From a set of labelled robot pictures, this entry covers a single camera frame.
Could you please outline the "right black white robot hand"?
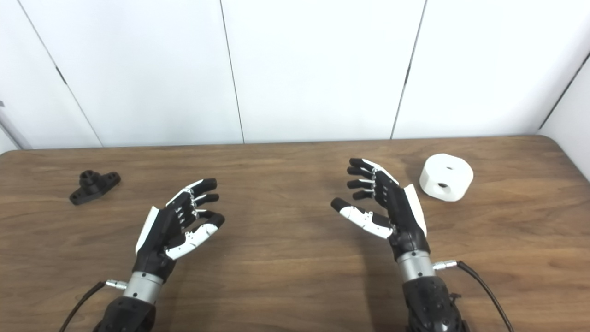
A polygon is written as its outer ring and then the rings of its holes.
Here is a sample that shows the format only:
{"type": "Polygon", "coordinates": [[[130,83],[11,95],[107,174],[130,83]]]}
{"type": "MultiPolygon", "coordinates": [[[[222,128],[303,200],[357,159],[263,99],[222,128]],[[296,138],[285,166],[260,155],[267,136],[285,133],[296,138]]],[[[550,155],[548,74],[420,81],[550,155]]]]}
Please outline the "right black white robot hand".
{"type": "Polygon", "coordinates": [[[387,215],[338,197],[331,201],[331,207],[366,232],[388,240],[396,259],[415,251],[430,254],[424,213],[414,185],[400,186],[383,166],[371,160],[351,158],[349,163],[347,173],[358,176],[346,184],[350,189],[358,189],[352,198],[356,201],[371,198],[385,208],[387,215]]]}

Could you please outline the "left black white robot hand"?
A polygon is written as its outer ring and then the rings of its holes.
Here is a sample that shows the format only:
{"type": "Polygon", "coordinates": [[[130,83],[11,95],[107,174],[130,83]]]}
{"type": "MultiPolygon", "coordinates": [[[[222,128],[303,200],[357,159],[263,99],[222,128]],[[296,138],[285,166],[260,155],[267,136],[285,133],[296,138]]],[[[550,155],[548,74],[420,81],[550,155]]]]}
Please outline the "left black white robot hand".
{"type": "Polygon", "coordinates": [[[150,208],[136,243],[133,273],[146,273],[168,281],[179,258],[208,240],[224,224],[223,215],[200,208],[216,202],[214,178],[200,179],[172,197],[159,209],[150,208]]]}

